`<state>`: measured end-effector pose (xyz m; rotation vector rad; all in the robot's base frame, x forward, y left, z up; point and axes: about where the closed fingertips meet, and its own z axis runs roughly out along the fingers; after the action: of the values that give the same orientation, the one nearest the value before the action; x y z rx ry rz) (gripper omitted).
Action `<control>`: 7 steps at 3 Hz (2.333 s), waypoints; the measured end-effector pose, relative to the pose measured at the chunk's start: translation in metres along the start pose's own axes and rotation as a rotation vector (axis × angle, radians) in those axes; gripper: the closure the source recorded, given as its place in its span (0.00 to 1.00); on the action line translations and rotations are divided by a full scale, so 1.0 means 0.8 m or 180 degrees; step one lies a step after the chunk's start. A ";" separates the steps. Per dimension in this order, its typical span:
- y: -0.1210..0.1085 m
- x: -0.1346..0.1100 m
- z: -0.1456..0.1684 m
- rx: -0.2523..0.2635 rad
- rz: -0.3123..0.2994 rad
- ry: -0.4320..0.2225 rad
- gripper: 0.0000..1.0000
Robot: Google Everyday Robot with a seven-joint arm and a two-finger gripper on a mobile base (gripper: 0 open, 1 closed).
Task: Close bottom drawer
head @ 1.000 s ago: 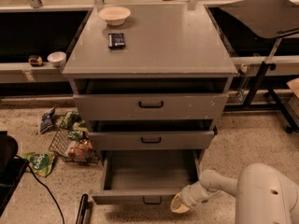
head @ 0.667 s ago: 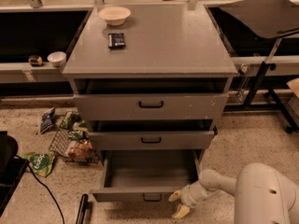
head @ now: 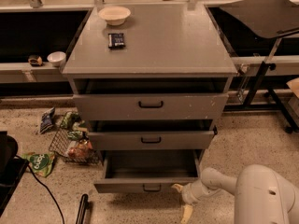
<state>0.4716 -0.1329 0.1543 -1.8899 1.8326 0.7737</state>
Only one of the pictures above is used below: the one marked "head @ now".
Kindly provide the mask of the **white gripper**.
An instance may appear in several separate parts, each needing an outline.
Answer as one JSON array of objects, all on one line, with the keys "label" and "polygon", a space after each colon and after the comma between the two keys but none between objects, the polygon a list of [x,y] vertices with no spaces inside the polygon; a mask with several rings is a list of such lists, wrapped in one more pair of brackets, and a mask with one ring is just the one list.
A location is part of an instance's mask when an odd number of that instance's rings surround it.
[{"label": "white gripper", "polygon": [[201,181],[195,181],[184,187],[180,184],[173,184],[171,188],[181,193],[182,200],[186,203],[182,206],[180,224],[188,224],[193,212],[192,205],[197,205],[200,198],[204,195],[203,183]]}]

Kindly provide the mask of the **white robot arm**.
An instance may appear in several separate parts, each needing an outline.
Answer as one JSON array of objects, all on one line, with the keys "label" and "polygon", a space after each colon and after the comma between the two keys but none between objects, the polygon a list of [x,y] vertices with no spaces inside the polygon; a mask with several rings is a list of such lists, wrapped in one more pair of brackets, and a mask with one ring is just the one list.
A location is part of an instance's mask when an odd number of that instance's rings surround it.
[{"label": "white robot arm", "polygon": [[172,188],[184,202],[181,224],[189,222],[203,197],[215,196],[221,190],[235,197],[234,224],[299,224],[299,188],[263,165],[249,165],[238,177],[208,167],[196,181]]}]

